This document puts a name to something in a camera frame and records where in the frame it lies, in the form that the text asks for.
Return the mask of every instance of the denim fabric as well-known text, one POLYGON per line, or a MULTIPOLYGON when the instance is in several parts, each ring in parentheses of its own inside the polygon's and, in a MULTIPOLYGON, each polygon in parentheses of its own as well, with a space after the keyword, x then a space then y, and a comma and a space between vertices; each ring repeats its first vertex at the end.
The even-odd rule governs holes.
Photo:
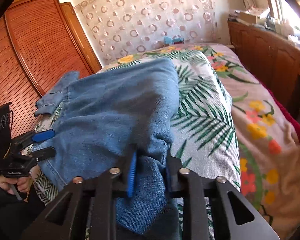
POLYGON ((63 90, 73 81, 79 79, 78 71, 70 71, 59 79, 58 83, 49 90, 41 99, 39 99, 35 106, 38 108, 34 112, 34 117, 40 114, 53 114, 63 98, 63 90))
POLYGON ((151 239, 178 239, 178 209, 167 197, 164 168, 173 142, 170 119, 179 104, 178 76, 169 59, 91 75, 64 90, 53 146, 57 155, 40 163, 61 190, 75 176, 93 178, 113 167, 128 144, 137 158, 131 199, 117 202, 119 225, 151 239))

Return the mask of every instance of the wooden cabinet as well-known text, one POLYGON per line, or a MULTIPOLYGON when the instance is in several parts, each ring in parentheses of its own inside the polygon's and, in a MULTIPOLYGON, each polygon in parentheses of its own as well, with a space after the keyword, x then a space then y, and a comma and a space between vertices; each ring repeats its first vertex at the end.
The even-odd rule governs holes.
POLYGON ((274 33, 229 22, 231 43, 242 64, 287 106, 296 85, 300 52, 274 33))
POLYGON ((80 22, 72 8, 72 5, 70 2, 64 2, 60 3, 60 6, 62 8, 63 14, 66 18, 66 22, 70 28, 70 31, 72 35, 74 36, 84 58, 89 63, 91 68, 95 73, 97 73, 100 69, 102 69, 102 66, 94 53, 87 36, 85 35, 80 22))
POLYGON ((68 71, 93 74, 64 18, 58 0, 20 0, 4 14, 15 52, 43 96, 68 71))
POLYGON ((273 70, 274 70, 274 57, 276 54, 276 48, 271 44, 271 39, 263 33, 251 31, 251 39, 254 43, 252 52, 252 58, 250 62, 252 64, 251 72, 259 78, 259 80, 270 87, 273 70))
POLYGON ((284 106, 287 106, 289 103, 294 90, 299 66, 299 54, 278 44, 270 89, 277 100, 284 106))
POLYGON ((240 36, 242 40, 240 60, 248 70, 252 70, 251 52, 253 51, 254 47, 254 39, 252 36, 250 36, 249 30, 241 30, 240 36))

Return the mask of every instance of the floral bedspread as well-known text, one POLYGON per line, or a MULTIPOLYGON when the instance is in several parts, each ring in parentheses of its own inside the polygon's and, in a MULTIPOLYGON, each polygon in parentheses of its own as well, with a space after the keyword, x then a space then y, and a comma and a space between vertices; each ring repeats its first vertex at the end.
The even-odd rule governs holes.
POLYGON ((281 239, 300 224, 300 143, 266 88, 227 47, 206 56, 232 96, 239 142, 241 192, 281 239))
MULTIPOLYGON (((120 59, 120 64, 111 65, 103 71, 129 68, 141 62, 153 61, 158 57, 170 58, 178 74, 179 108, 177 114, 171 119, 175 137, 171 154, 181 159, 184 167, 189 167, 200 176, 211 179, 224 176, 239 190, 240 160, 238 141, 231 117, 232 98, 201 51, 164 49, 145 52, 120 59)), ((63 105, 60 104, 52 116, 44 117, 35 129, 43 131, 53 128, 53 123, 62 111, 62 107, 63 105)), ((41 170, 38 167, 34 168, 31 176, 41 199, 45 203, 53 200, 58 192, 41 170)), ((210 234, 213 238, 209 202, 206 206, 210 234)), ((179 231, 182 234, 182 199, 178 201, 178 209, 179 231)))
MULTIPOLYGON (((172 120, 174 131, 179 136, 176 136, 172 154, 201 176, 218 172, 226 175, 232 184, 241 188, 242 194, 280 238, 287 239, 300 223, 300 143, 292 124, 284 117, 268 90, 242 66, 230 49, 220 44, 178 45, 129 55, 107 65, 100 72, 129 67, 161 56, 175 61, 179 76, 180 107, 172 120), (206 57, 194 57, 193 54, 206 57), (219 77, 212 83, 216 84, 214 89, 223 94, 218 98, 223 101, 220 105, 211 103, 209 94, 213 96, 214 92, 209 90, 209 84, 196 88, 196 82, 204 74, 202 68, 206 67, 206 59, 215 70, 211 73, 219 77), (229 94, 232 98, 231 115, 227 109, 231 105, 229 94), (211 119, 201 120, 201 116, 211 119), (222 124, 212 130, 214 132, 204 129, 216 125, 216 120, 222 124), (212 145, 208 148, 207 140, 212 145), (237 145, 240 157, 236 155, 237 145)), ((62 105, 51 117, 43 118, 36 129, 48 129, 61 109, 62 105)), ((33 170, 32 176, 42 200, 45 203, 51 201, 58 193, 55 187, 38 167, 33 170)), ((179 208, 182 227, 182 203, 179 208)))

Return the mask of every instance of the wooden wardrobe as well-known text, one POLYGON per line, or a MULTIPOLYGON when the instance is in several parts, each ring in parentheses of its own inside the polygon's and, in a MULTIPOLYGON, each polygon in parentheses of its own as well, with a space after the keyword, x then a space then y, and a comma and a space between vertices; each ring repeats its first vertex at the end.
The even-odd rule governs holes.
POLYGON ((0 105, 12 101, 12 137, 33 129, 34 103, 64 73, 80 71, 82 78, 99 70, 77 42, 58 0, 21 0, 5 12, 0 20, 0 105))

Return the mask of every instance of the blue gripper pad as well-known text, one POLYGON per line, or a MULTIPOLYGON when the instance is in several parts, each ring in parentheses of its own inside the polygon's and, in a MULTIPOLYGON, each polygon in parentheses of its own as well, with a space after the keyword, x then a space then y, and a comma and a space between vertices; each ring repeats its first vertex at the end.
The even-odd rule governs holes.
POLYGON ((127 196, 133 196, 135 176, 136 176, 136 165, 137 165, 137 152, 134 152, 131 158, 130 169, 127 179, 127 196))
POLYGON ((36 133, 32 137, 32 140, 34 142, 42 142, 42 141, 45 141, 45 140, 48 140, 48 139, 54 137, 55 134, 56 134, 56 132, 52 129, 46 130, 44 132, 36 133))

